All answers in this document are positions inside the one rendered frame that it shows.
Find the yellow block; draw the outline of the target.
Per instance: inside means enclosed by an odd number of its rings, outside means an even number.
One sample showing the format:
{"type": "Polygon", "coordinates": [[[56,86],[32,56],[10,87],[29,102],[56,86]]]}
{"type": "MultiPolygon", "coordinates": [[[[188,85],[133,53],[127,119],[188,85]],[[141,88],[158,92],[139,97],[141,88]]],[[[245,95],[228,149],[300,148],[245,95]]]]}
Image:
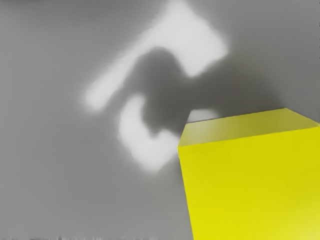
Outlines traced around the yellow block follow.
{"type": "Polygon", "coordinates": [[[287,108],[187,123],[193,240],[320,240],[320,123],[287,108]]]}

